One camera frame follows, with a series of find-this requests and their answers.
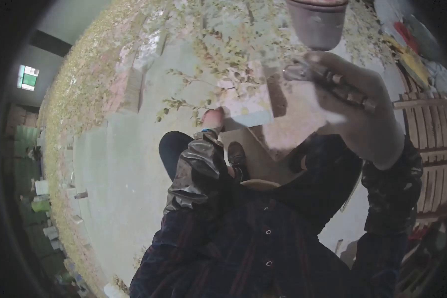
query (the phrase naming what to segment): sleeve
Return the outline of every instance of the sleeve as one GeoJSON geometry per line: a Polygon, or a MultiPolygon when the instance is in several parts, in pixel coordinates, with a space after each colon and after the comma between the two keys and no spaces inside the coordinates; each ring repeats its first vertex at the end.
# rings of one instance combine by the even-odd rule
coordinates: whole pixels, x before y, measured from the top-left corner
{"type": "Polygon", "coordinates": [[[161,229],[144,253],[130,286],[131,298],[171,297],[175,285],[196,259],[205,238],[204,224],[189,208],[164,215],[161,229]]]}
{"type": "Polygon", "coordinates": [[[401,157],[386,171],[363,166],[362,184],[370,204],[352,271],[375,297],[393,297],[407,237],[420,196],[422,159],[406,136],[401,157]]]}
{"type": "Polygon", "coordinates": [[[164,214],[183,207],[194,209],[197,214],[211,220],[225,210],[221,197],[232,181],[224,160],[224,147],[217,140],[214,130],[194,135],[177,163],[177,173],[168,189],[164,214]]]}

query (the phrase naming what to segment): building wall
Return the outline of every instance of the building wall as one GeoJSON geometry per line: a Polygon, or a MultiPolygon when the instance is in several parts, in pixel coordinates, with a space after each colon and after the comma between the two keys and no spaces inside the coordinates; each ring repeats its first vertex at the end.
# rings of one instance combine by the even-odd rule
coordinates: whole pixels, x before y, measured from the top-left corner
{"type": "MultiPolygon", "coordinates": [[[[37,29],[74,45],[110,2],[111,0],[58,0],[38,24],[37,29]]],[[[25,46],[8,83],[11,102],[40,107],[61,63],[63,58],[60,56],[31,45],[25,46]],[[17,88],[20,64],[40,70],[34,91],[17,88]]]]}
{"type": "Polygon", "coordinates": [[[58,0],[37,29],[69,44],[75,44],[109,3],[111,0],[58,0]]]}
{"type": "Polygon", "coordinates": [[[62,57],[37,47],[26,45],[12,69],[12,76],[9,83],[9,96],[11,97],[11,101],[13,103],[40,107],[46,90],[53,82],[61,63],[63,63],[62,57]],[[40,70],[34,91],[17,87],[18,68],[20,64],[40,70]]]}

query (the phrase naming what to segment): yellow object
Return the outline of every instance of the yellow object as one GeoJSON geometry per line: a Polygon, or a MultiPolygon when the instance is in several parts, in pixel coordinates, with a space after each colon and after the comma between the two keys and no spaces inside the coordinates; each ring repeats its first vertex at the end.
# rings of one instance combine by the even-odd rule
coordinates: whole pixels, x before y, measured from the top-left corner
{"type": "Polygon", "coordinates": [[[417,85],[424,90],[429,90],[429,71],[423,65],[419,55],[409,46],[402,47],[394,38],[386,36],[385,39],[398,50],[398,60],[405,70],[414,79],[417,85]]]}

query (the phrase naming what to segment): brick wall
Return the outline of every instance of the brick wall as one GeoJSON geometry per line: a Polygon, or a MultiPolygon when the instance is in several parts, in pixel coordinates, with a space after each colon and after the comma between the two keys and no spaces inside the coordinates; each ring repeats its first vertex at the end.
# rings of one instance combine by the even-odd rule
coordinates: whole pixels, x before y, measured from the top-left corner
{"type": "Polygon", "coordinates": [[[6,126],[2,138],[3,170],[6,174],[13,171],[14,143],[17,127],[25,125],[37,127],[38,114],[27,111],[21,106],[12,104],[6,118],[6,126]]]}

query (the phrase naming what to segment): hand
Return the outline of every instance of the hand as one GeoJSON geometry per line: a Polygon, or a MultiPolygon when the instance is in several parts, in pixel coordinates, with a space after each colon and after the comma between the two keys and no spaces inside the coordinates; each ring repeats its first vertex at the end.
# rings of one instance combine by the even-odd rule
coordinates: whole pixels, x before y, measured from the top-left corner
{"type": "Polygon", "coordinates": [[[218,133],[224,125],[224,109],[218,107],[215,110],[208,110],[202,116],[202,128],[203,129],[214,129],[218,133]]]}
{"type": "Polygon", "coordinates": [[[303,96],[322,113],[332,132],[340,134],[354,153],[373,162],[379,170],[391,168],[404,149],[404,133],[396,122],[381,76],[328,52],[310,51],[303,59],[308,63],[320,63],[344,76],[346,82],[375,101],[375,111],[368,112],[334,98],[313,82],[291,81],[292,92],[303,96]]]}

